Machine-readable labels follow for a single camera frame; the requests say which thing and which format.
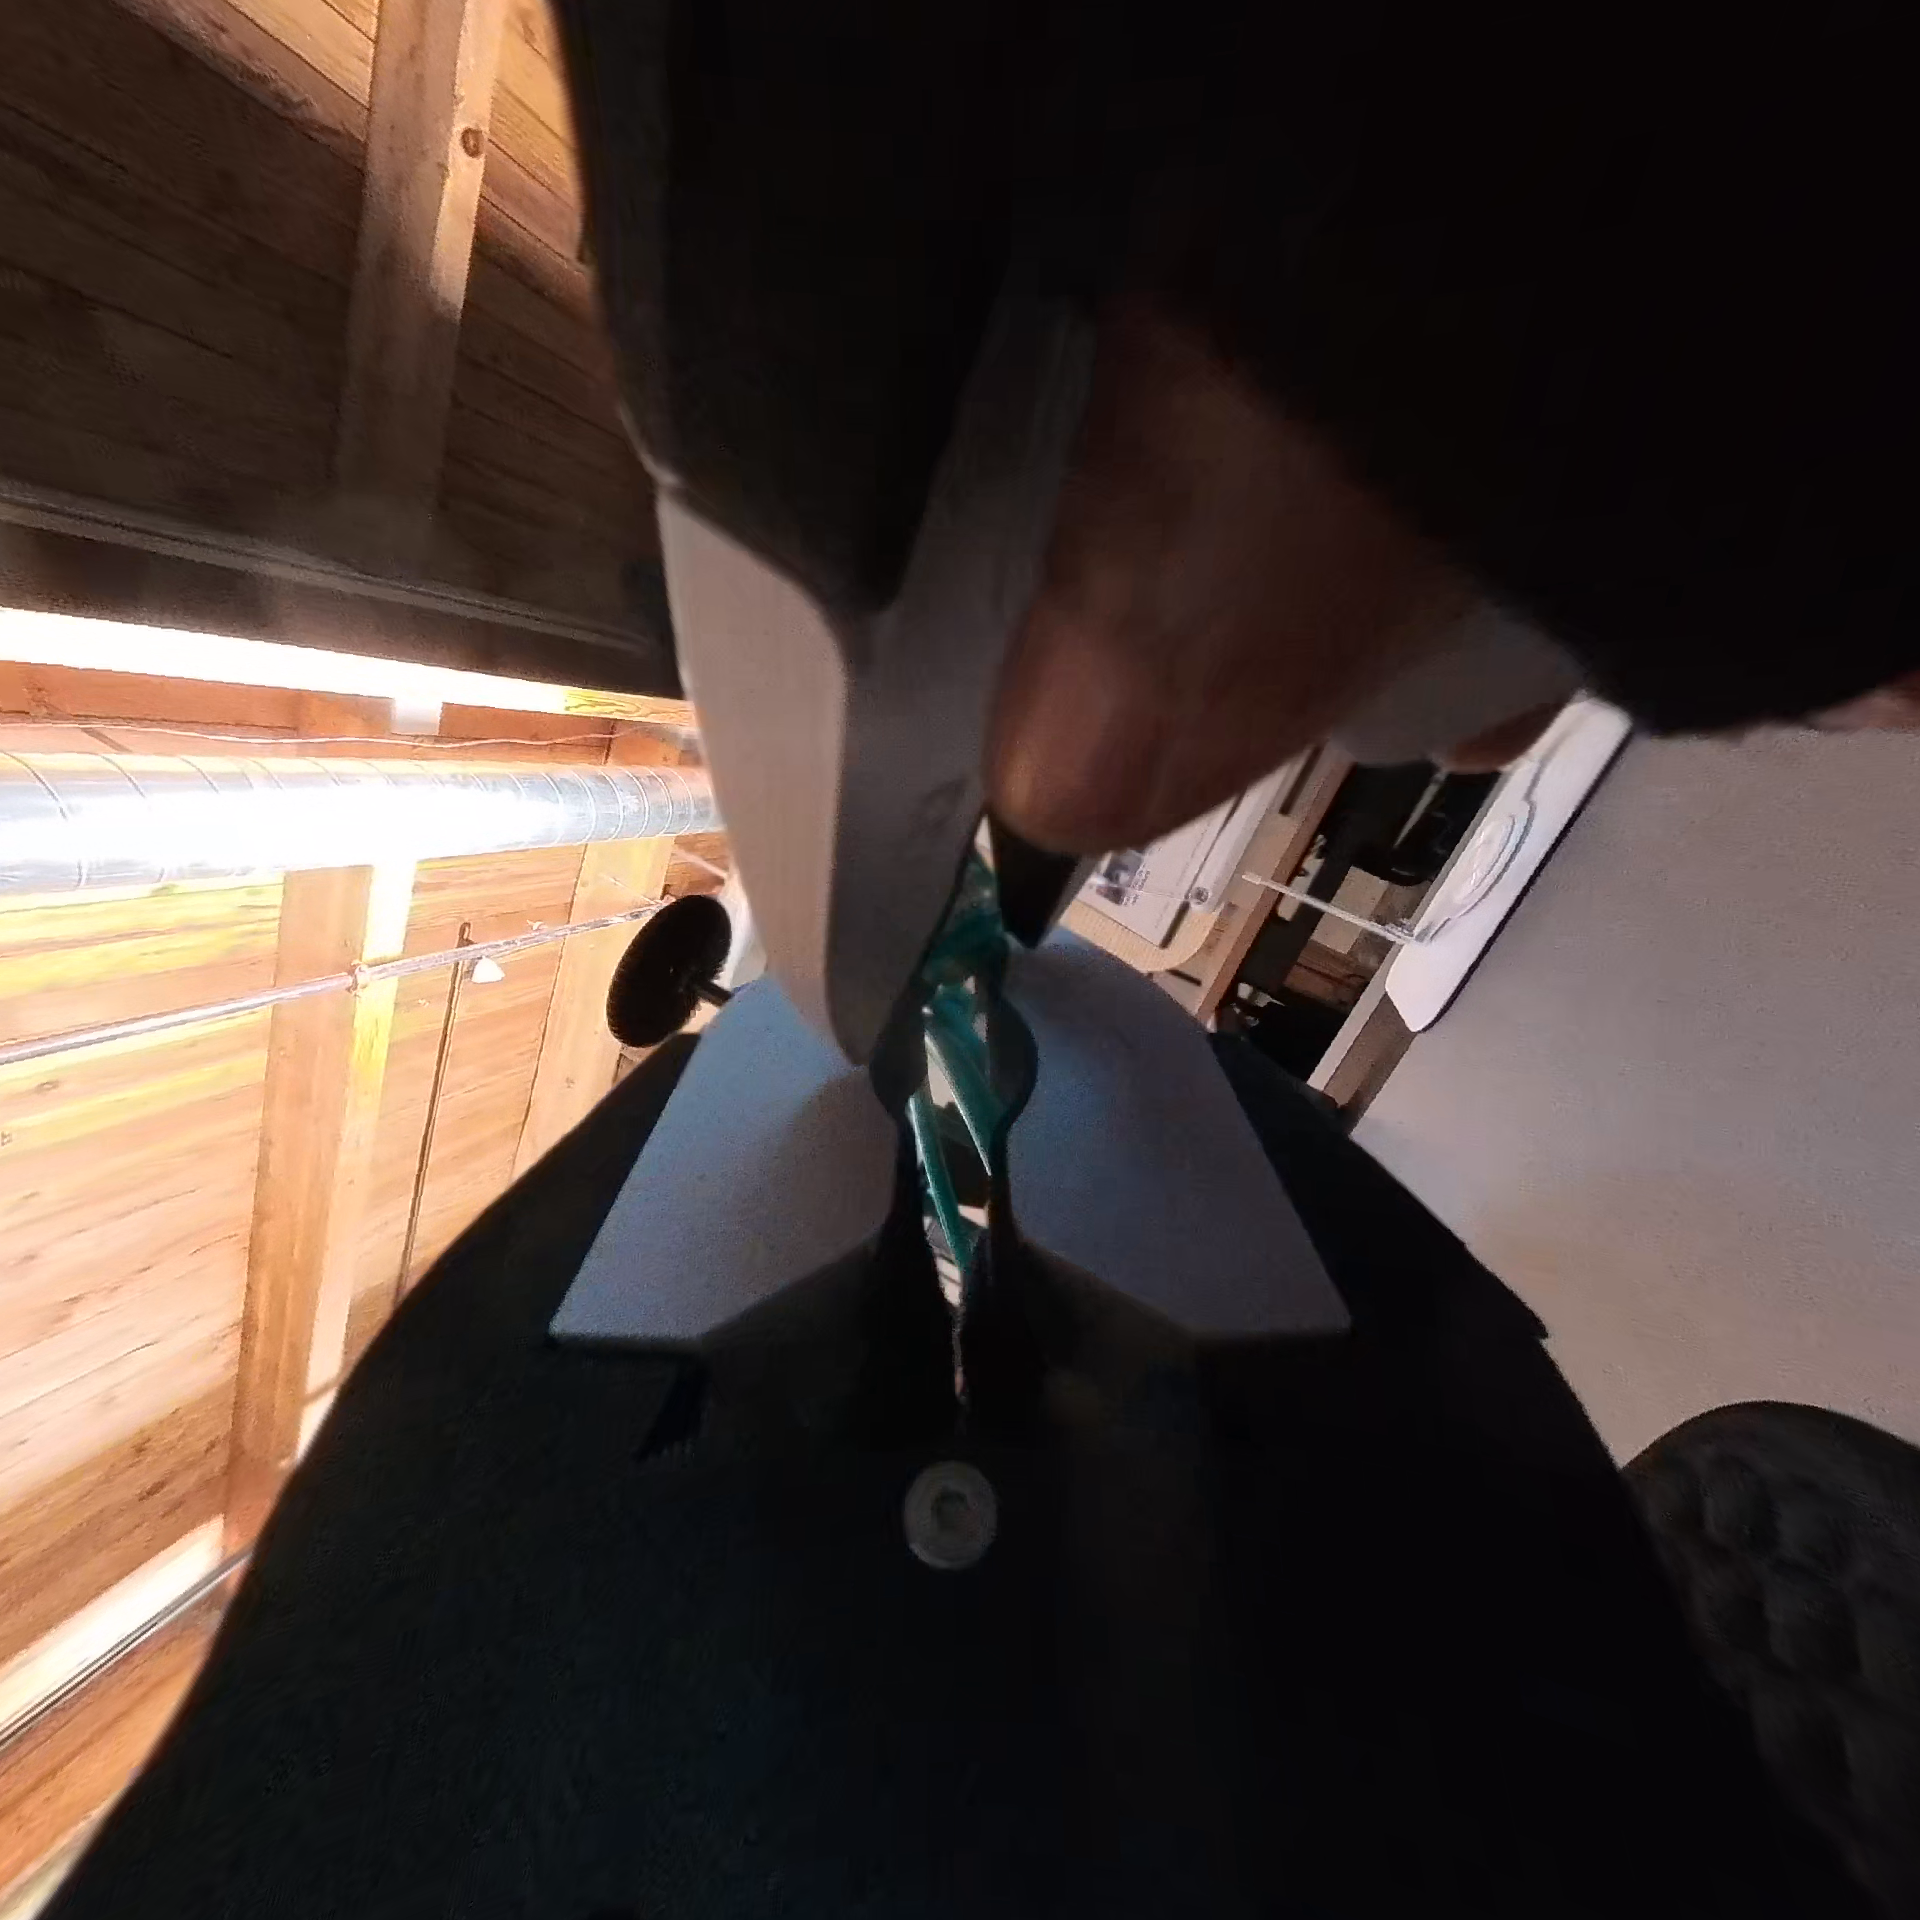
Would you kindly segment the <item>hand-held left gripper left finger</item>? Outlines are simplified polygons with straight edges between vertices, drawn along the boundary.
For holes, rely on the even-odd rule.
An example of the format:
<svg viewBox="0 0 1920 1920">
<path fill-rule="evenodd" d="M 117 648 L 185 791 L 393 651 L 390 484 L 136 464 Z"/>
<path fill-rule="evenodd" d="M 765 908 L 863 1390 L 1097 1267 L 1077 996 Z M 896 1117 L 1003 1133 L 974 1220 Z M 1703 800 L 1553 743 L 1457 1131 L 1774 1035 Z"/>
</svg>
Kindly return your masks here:
<svg viewBox="0 0 1920 1920">
<path fill-rule="evenodd" d="M 549 1334 L 744 1399 L 955 1400 L 912 1131 L 770 977 L 697 1038 Z"/>
</svg>

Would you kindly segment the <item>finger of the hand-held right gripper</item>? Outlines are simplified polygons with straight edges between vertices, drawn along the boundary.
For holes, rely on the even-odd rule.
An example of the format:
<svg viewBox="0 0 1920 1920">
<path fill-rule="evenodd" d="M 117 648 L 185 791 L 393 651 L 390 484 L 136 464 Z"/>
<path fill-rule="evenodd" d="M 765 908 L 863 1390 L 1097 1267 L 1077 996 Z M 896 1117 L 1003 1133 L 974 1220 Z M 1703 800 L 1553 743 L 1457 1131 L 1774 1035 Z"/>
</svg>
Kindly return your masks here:
<svg viewBox="0 0 1920 1920">
<path fill-rule="evenodd" d="M 984 805 L 1008 646 L 1087 405 L 1091 320 L 1005 292 L 902 581 L 853 611 L 659 487 L 666 605 L 770 969 L 865 1064 L 946 918 Z"/>
<path fill-rule="evenodd" d="M 1447 774 L 1485 774 L 1525 753 L 1586 678 L 1563 641 L 1478 600 L 1331 725 L 1327 744 L 1368 768 L 1425 760 Z M 999 817 L 990 817 L 990 841 L 1000 924 L 1032 948 L 1095 859 L 1042 849 Z"/>
</svg>

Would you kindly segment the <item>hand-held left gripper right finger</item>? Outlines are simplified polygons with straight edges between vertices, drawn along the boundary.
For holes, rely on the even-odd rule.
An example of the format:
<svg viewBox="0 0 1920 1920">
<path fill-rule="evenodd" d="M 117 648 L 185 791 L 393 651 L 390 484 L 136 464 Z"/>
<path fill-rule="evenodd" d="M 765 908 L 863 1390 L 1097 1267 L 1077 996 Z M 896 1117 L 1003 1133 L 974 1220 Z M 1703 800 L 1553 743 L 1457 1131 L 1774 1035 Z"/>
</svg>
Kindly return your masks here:
<svg viewBox="0 0 1920 1920">
<path fill-rule="evenodd" d="M 1111 952 L 1011 948 L 990 1012 L 970 1409 L 1120 1409 L 1344 1342 L 1352 1316 L 1208 1032 Z"/>
</svg>

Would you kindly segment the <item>person's right hand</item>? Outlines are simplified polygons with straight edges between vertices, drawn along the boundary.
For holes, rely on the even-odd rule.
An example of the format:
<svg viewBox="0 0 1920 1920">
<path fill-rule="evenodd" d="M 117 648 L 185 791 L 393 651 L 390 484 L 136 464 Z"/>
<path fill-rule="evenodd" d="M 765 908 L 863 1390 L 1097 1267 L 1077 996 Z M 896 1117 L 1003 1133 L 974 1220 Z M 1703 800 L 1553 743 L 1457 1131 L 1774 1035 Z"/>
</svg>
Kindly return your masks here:
<svg viewBox="0 0 1920 1920">
<path fill-rule="evenodd" d="M 1485 773 L 1576 678 L 1200 331 L 1114 303 L 999 673 L 992 814 L 1091 854 L 1147 846 L 1315 743 Z"/>
</svg>

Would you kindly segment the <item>black round ceiling fixture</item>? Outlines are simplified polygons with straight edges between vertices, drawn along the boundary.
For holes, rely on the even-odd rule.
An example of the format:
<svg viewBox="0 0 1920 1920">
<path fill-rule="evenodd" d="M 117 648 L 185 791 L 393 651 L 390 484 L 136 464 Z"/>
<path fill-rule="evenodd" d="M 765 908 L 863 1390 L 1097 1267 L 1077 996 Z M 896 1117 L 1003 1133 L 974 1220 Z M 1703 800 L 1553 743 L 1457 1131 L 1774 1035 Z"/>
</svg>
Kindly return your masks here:
<svg viewBox="0 0 1920 1920">
<path fill-rule="evenodd" d="M 623 1048 L 662 1044 L 701 1011 L 730 998 L 721 985 L 730 918 L 714 895 L 665 902 L 637 929 L 607 983 L 607 1032 Z"/>
</svg>

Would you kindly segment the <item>thin metal conduit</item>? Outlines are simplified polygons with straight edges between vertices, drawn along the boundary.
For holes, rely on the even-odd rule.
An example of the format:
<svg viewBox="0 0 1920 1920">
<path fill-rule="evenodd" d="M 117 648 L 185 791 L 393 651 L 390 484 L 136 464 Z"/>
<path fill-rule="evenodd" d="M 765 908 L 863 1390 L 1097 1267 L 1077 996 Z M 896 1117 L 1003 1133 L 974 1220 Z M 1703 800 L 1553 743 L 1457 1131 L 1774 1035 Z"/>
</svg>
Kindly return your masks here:
<svg viewBox="0 0 1920 1920">
<path fill-rule="evenodd" d="M 376 985 L 395 985 L 403 977 L 421 974 L 474 966 L 478 963 L 503 963 L 507 957 L 539 950 L 545 945 L 567 943 L 592 933 L 637 925 L 651 918 L 656 911 L 659 911 L 662 905 L 662 899 L 641 899 L 634 905 L 627 905 L 623 909 L 616 909 L 614 913 L 606 913 L 598 918 L 531 927 L 528 933 L 512 934 L 505 940 L 491 940 L 481 943 L 456 943 L 443 950 L 398 956 L 383 963 L 359 963 L 341 971 L 283 983 L 248 993 L 197 1001 L 191 1005 L 152 1015 L 133 1015 L 109 1022 L 80 1023 L 31 1039 L 13 1039 L 1 1044 L 1 1067 L 33 1064 L 40 1060 L 62 1059 L 69 1051 L 95 1048 L 117 1041 L 155 1039 L 201 1023 L 216 1023 L 270 1012 L 283 1004 L 326 998 L 341 993 L 366 993 Z"/>
</svg>

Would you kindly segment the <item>framed sign on acrylic stand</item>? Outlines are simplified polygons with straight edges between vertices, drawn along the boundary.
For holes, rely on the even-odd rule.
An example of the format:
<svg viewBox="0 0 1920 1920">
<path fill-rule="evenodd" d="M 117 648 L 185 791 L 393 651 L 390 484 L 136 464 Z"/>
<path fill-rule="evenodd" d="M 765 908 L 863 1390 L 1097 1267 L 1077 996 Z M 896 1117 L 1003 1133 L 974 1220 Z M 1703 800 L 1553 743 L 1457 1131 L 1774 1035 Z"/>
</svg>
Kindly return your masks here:
<svg viewBox="0 0 1920 1920">
<path fill-rule="evenodd" d="M 1111 854 L 1064 924 L 1205 1022 L 1304 964 L 1336 1005 L 1377 980 L 1434 1025 L 1614 768 L 1627 718 L 1571 700 L 1498 774 L 1361 773 L 1310 751 L 1145 853 Z"/>
</svg>

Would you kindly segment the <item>black woven mat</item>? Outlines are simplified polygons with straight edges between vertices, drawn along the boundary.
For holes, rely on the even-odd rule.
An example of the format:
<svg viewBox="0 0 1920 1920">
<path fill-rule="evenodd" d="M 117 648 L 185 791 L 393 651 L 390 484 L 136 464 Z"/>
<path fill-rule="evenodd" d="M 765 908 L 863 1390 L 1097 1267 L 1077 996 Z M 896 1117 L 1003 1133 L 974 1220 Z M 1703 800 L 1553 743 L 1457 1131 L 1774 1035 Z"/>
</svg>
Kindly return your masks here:
<svg viewBox="0 0 1920 1920">
<path fill-rule="evenodd" d="M 1880 1915 L 1917 1915 L 1915 1444 L 1744 1400 L 1623 1477 L 1766 1775 Z"/>
</svg>

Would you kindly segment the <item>metal duct pipe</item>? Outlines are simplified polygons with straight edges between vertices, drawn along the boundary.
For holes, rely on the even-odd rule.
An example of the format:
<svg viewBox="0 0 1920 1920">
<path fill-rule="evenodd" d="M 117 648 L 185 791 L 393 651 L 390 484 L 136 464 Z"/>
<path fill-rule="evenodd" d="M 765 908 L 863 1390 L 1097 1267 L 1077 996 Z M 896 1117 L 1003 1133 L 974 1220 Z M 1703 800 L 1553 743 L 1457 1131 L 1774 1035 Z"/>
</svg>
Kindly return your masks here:
<svg viewBox="0 0 1920 1920">
<path fill-rule="evenodd" d="M 105 895 L 719 827 L 706 769 L 683 766 L 7 751 L 1 894 Z"/>
</svg>

